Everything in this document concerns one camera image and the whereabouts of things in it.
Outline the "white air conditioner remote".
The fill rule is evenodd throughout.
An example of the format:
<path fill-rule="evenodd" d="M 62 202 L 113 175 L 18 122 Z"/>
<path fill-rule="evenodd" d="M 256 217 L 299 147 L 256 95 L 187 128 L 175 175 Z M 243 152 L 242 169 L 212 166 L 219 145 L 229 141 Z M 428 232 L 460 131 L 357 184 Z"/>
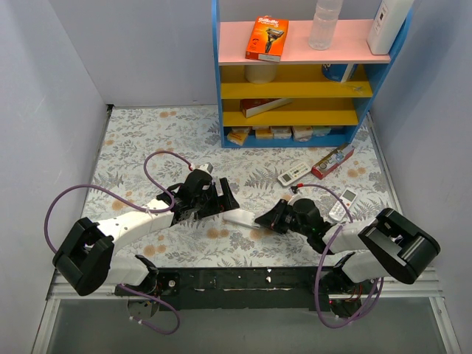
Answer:
<path fill-rule="evenodd" d="M 303 178 L 304 176 L 306 176 L 307 174 L 309 174 L 310 172 L 311 166 L 309 166 L 305 162 L 300 162 L 299 164 L 286 170 L 284 173 L 281 173 L 277 177 L 277 180 L 282 186 L 288 187 Z"/>

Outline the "orange white sponge pack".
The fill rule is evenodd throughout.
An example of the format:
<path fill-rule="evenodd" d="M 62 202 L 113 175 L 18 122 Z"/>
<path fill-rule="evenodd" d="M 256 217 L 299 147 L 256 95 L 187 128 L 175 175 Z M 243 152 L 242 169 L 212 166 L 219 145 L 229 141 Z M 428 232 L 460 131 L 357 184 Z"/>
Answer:
<path fill-rule="evenodd" d="M 256 139 L 273 139 L 274 134 L 270 127 L 254 127 L 254 135 Z"/>

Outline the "clear plastic bottle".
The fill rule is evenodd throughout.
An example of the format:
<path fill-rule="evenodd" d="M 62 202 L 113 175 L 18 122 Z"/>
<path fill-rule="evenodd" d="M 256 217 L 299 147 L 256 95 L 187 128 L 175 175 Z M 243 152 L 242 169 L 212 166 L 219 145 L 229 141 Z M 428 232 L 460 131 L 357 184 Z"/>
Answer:
<path fill-rule="evenodd" d="M 314 13 L 308 44 L 315 50 L 330 47 L 343 0 L 318 0 Z"/>

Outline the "floral table mat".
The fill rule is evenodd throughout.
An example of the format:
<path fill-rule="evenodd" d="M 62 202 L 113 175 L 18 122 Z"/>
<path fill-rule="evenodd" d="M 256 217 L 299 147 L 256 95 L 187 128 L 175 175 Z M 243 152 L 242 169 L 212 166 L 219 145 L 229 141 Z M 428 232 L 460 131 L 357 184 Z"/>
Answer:
<path fill-rule="evenodd" d="M 182 182 L 187 163 L 209 162 L 228 179 L 240 206 L 264 212 L 291 192 L 277 177 L 305 162 L 315 164 L 325 148 L 223 148 L 214 105 L 173 108 L 114 108 L 94 171 L 98 190 L 89 192 L 83 214 L 98 221 L 145 204 L 160 187 Z M 358 192 L 351 209 L 358 221 L 397 208 L 384 163 L 365 120 L 354 139 L 354 154 L 327 178 L 303 178 L 302 193 L 327 216 L 346 188 Z M 319 255 L 298 234 L 276 235 L 224 221 L 220 216 L 185 221 L 126 246 L 123 257 L 141 254 L 160 267 L 314 266 Z"/>

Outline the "blue shelf unit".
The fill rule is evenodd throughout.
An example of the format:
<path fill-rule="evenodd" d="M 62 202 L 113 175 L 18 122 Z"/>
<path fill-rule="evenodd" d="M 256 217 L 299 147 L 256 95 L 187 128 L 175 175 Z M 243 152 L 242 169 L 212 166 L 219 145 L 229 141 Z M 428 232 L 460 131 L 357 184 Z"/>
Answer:
<path fill-rule="evenodd" d="M 223 148 L 237 148 L 226 138 L 232 128 L 260 126 L 330 126 L 326 136 L 304 142 L 294 139 L 256 139 L 250 134 L 245 148 L 335 147 L 351 142 L 371 109 L 406 41 L 412 21 L 408 13 L 388 55 L 373 55 L 367 44 L 372 22 L 368 19 L 340 20 L 331 47 L 316 51 L 308 46 L 310 21 L 291 21 L 276 78 L 253 84 L 244 77 L 244 66 L 266 65 L 244 56 L 251 21 L 222 22 L 218 1 L 213 1 L 212 41 L 219 126 Z M 358 67 L 345 83 L 328 80 L 323 64 L 354 63 Z M 290 98 L 292 103 L 245 118 L 243 99 Z"/>

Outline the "white rectangular device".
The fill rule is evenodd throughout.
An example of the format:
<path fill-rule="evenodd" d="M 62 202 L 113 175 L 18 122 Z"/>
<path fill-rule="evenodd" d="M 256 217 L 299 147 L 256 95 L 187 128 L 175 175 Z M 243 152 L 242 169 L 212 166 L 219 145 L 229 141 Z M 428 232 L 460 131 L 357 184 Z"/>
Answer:
<path fill-rule="evenodd" d="M 383 0 L 374 17 L 367 44 L 373 55 L 387 55 L 413 0 Z"/>

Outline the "orange razor box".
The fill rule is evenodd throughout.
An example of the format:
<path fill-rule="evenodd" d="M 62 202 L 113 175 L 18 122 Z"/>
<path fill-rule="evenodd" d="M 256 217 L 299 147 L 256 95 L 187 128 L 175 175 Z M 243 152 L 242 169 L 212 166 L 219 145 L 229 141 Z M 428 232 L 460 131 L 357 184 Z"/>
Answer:
<path fill-rule="evenodd" d="M 248 60 L 279 63 L 288 35 L 289 20 L 259 16 L 256 18 L 245 51 Z"/>

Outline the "blue white can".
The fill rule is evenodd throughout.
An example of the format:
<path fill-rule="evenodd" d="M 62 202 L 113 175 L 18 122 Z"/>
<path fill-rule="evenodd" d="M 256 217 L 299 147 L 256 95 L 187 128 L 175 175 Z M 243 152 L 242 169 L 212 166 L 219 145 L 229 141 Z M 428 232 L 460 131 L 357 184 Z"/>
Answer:
<path fill-rule="evenodd" d="M 348 64 L 323 64 L 322 74 L 330 81 L 337 83 L 345 83 L 354 75 L 358 65 L 354 63 Z"/>

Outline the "red white toothpaste box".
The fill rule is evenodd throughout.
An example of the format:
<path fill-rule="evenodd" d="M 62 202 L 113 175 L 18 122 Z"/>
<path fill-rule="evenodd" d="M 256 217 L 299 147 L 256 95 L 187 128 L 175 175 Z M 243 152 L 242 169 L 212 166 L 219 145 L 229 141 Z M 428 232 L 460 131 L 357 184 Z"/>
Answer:
<path fill-rule="evenodd" d="M 354 150 L 355 148 L 352 144 L 344 143 L 340 145 L 312 166 L 311 173 L 319 180 L 324 179 L 345 163 L 353 155 Z"/>

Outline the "white cup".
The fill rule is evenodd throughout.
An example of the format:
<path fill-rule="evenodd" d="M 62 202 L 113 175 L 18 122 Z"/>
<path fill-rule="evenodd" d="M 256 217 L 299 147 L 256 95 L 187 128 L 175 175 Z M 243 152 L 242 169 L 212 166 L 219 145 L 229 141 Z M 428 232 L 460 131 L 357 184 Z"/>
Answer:
<path fill-rule="evenodd" d="M 277 65 L 244 66 L 244 76 L 253 84 L 270 83 L 277 76 Z"/>

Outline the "red white carton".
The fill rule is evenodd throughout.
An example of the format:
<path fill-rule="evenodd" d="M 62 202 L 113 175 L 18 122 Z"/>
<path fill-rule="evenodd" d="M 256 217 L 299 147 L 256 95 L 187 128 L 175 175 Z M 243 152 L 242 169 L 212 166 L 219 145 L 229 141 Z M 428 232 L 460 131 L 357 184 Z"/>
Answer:
<path fill-rule="evenodd" d="M 240 101 L 240 110 L 245 118 L 249 118 L 292 102 L 290 98 L 243 99 Z"/>

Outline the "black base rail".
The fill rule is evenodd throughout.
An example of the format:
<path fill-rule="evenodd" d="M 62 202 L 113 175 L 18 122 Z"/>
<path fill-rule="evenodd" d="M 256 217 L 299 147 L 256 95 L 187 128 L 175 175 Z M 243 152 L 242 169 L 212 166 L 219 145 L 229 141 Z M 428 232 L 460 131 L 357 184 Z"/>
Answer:
<path fill-rule="evenodd" d="M 314 267 L 163 268 L 153 270 L 141 285 L 103 285 L 90 298 L 129 296 L 138 291 L 162 299 L 176 310 L 307 308 L 314 310 Z M 435 271 L 428 269 L 412 285 L 391 277 L 372 280 L 352 290 L 319 289 L 320 310 L 346 319 L 370 305 L 367 296 L 428 298 L 443 293 Z"/>

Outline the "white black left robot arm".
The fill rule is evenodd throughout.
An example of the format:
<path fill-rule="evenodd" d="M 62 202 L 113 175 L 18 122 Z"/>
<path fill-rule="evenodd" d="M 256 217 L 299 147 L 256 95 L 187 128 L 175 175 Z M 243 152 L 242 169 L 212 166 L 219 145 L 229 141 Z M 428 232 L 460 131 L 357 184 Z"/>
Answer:
<path fill-rule="evenodd" d="M 154 294 L 159 287 L 157 267 L 142 255 L 120 257 L 118 251 L 189 218 L 200 220 L 239 206 L 226 178 L 216 180 L 196 169 L 185 182 L 164 189 L 144 206 L 106 220 L 76 221 L 55 251 L 52 264 L 80 296 L 102 285 L 114 285 L 125 294 Z"/>

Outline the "yellow sponge pack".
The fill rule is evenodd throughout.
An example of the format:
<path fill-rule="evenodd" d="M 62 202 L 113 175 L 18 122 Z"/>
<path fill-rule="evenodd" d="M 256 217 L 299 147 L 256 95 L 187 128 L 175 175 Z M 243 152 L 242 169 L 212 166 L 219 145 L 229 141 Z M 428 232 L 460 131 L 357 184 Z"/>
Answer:
<path fill-rule="evenodd" d="M 229 142 L 236 144 L 238 146 L 243 146 L 244 142 L 247 140 L 249 136 L 248 132 L 230 132 L 227 135 L 227 139 Z"/>

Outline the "white remote with display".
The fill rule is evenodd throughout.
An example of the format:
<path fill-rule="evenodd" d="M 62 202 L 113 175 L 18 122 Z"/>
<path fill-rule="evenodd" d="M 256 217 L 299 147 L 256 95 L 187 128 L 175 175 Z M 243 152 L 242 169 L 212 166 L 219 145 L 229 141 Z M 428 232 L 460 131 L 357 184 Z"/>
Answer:
<path fill-rule="evenodd" d="M 243 209 L 234 209 L 224 212 L 223 220 L 234 223 L 239 226 L 244 226 L 251 229 L 259 229 L 260 225 L 255 223 L 256 215 Z"/>

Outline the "small white remote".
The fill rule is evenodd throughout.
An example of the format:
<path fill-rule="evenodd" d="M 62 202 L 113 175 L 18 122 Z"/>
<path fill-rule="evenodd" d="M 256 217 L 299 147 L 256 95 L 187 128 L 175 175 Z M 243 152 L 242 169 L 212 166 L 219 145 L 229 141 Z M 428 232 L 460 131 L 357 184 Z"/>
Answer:
<path fill-rule="evenodd" d="M 328 216 L 332 221 L 340 222 L 350 210 L 350 207 L 356 201 L 358 193 L 350 188 L 346 188 L 344 192 L 340 195 L 340 201 L 337 201 L 331 210 L 329 211 Z"/>

